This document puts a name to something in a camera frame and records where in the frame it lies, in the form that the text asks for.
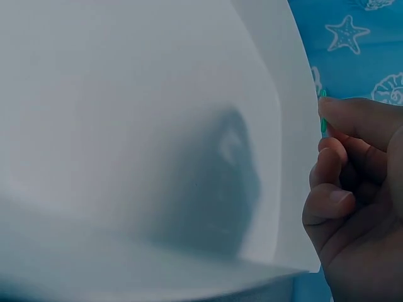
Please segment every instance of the finger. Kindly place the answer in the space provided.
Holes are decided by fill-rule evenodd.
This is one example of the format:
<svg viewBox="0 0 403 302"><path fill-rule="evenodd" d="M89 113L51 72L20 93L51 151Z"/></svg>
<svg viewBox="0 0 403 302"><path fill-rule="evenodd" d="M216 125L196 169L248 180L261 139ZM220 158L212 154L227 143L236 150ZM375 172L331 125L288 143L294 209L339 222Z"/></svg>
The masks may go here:
<svg viewBox="0 0 403 302"><path fill-rule="evenodd" d="M394 208L403 219L403 128L390 141L388 149L388 184Z"/></svg>
<svg viewBox="0 0 403 302"><path fill-rule="evenodd" d="M355 209L351 192L333 184L313 188L305 202L302 222L318 254L324 244Z"/></svg>
<svg viewBox="0 0 403 302"><path fill-rule="evenodd" d="M356 198L356 202L362 205L368 205L375 201L375 198L378 195L380 190L380 186L369 182L363 181L357 188L354 190L354 196Z"/></svg>
<svg viewBox="0 0 403 302"><path fill-rule="evenodd" d="M339 176L341 187L348 191L354 191L361 180L355 168L348 162L348 156L344 146L338 139L327 137L319 142L318 149L322 150L323 148L331 148L337 152L343 167Z"/></svg>
<svg viewBox="0 0 403 302"><path fill-rule="evenodd" d="M348 154L349 160L369 180L381 184L387 174L386 153L372 147L359 138L349 137L335 130L331 125L328 128L329 134L341 142Z"/></svg>
<svg viewBox="0 0 403 302"><path fill-rule="evenodd" d="M347 164L347 152L339 140L333 137L322 138L318 144L318 150L321 151L325 148L330 148L339 155L342 166L345 166Z"/></svg>
<svg viewBox="0 0 403 302"><path fill-rule="evenodd" d="M322 149L317 157L316 165L309 174L311 189L326 182L339 185L340 172L341 159L339 155L333 149Z"/></svg>
<svg viewBox="0 0 403 302"><path fill-rule="evenodd" d="M403 125L403 108L367 99L321 98L319 114L336 130L384 152L393 134Z"/></svg>

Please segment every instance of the blue fabric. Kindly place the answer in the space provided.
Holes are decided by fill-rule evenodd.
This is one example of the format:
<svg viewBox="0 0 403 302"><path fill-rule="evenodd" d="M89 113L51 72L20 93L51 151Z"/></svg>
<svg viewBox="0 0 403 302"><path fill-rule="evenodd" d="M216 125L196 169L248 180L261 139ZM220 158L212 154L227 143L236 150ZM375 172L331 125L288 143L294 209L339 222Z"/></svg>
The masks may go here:
<svg viewBox="0 0 403 302"><path fill-rule="evenodd" d="M403 0L289 0L317 91L403 105ZM295 302L329 302L323 273L296 278Z"/></svg>

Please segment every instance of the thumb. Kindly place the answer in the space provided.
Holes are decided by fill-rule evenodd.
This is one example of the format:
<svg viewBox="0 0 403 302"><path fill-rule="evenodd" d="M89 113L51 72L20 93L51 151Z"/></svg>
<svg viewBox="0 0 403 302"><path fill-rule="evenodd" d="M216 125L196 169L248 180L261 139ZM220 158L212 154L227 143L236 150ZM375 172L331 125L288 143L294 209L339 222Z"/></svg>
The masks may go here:
<svg viewBox="0 0 403 302"><path fill-rule="evenodd" d="M387 181L394 208L403 219L403 127L390 139L388 147Z"/></svg>
<svg viewBox="0 0 403 302"><path fill-rule="evenodd" d="M319 114L336 130L386 151L394 133L403 125L403 107L370 101L321 98Z"/></svg>

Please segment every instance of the seashell print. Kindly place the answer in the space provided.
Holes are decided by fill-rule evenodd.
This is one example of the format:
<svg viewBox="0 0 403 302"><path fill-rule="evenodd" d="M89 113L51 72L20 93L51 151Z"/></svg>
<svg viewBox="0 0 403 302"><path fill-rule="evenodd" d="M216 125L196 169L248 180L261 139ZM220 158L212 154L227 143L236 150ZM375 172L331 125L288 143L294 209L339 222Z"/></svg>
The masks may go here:
<svg viewBox="0 0 403 302"><path fill-rule="evenodd" d="M376 11L377 9L392 5L395 0L349 0L349 2L365 11Z"/></svg>
<svg viewBox="0 0 403 302"><path fill-rule="evenodd" d="M371 92L371 97L375 101L403 105L403 72L391 74L380 81Z"/></svg>

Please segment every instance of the hand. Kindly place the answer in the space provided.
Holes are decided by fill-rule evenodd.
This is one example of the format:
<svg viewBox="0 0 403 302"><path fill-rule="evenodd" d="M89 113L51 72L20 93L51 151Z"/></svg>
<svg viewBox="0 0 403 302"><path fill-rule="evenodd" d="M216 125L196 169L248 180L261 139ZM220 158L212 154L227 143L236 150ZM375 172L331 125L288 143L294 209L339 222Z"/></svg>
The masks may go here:
<svg viewBox="0 0 403 302"><path fill-rule="evenodd" d="M319 114L302 220L334 300L403 301L403 107L324 98Z"/></svg>

